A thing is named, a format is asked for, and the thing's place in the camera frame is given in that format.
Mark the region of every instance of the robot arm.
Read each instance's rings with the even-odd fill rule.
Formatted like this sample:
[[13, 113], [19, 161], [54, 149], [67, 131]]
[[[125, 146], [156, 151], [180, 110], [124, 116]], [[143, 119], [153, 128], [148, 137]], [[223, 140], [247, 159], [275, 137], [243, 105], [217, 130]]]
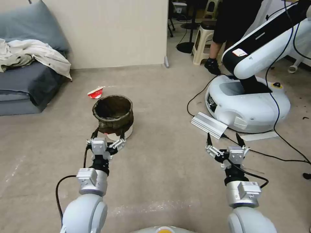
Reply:
[[93, 164], [90, 168], [81, 168], [76, 176], [81, 185], [81, 196], [67, 206], [61, 233], [100, 233], [108, 209], [103, 196], [108, 185], [109, 161], [124, 147], [126, 140], [123, 138], [124, 134], [115, 143], [107, 143], [105, 138], [88, 141]]
[[[267, 68], [283, 51], [291, 35], [292, 25], [296, 31], [299, 23], [295, 45], [297, 48], [304, 48], [310, 39], [310, 5], [310, 0], [300, 0], [297, 4], [287, 8], [292, 22], [284, 11], [227, 49], [222, 56], [226, 69], [238, 79], [243, 80]], [[291, 52], [293, 39], [294, 36], [279, 59]]]
[[227, 201], [233, 212], [228, 217], [231, 233], [276, 233], [273, 223], [262, 213], [254, 208], [258, 207], [257, 198], [261, 194], [261, 188], [257, 182], [250, 182], [240, 170], [243, 168], [243, 160], [249, 151], [243, 139], [236, 134], [239, 146], [229, 146], [226, 150], [218, 150], [213, 147], [208, 133], [207, 153], [225, 170]]

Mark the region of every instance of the black chair leg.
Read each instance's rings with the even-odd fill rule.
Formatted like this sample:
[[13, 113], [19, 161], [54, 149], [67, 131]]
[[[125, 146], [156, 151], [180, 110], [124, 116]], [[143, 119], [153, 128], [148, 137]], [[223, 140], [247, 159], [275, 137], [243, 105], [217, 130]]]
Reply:
[[173, 32], [172, 32], [171, 27], [169, 26], [169, 24], [167, 24], [167, 28], [169, 30], [169, 33], [171, 34], [171, 37], [174, 37]]
[[174, 24], [173, 24], [172, 18], [170, 18], [169, 20], [171, 21], [171, 25], [172, 25], [173, 31], [176, 31], [176, 29], [175, 29], [175, 27], [174, 27]]

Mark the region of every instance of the red paper cup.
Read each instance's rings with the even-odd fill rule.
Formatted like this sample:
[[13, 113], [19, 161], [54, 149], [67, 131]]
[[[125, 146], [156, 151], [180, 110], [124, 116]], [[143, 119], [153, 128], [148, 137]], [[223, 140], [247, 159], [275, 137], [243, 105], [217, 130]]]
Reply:
[[104, 87], [98, 87], [95, 90], [90, 91], [87, 95], [92, 99], [99, 99], [103, 93]]

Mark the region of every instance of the black pants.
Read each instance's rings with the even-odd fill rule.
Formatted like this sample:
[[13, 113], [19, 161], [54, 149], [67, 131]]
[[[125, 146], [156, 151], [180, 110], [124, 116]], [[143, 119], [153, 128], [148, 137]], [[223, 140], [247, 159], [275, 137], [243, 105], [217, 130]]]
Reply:
[[262, 0], [223, 0], [215, 26], [213, 41], [238, 42], [253, 24]]

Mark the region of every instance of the person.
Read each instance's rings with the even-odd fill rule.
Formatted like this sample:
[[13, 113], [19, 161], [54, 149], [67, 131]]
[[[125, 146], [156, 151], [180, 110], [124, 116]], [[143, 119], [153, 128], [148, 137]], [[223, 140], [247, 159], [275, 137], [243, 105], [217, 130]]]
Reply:
[[262, 0], [223, 0], [215, 25], [210, 54], [205, 68], [214, 75], [220, 75], [217, 55], [226, 42], [225, 50], [242, 39], [253, 24]]

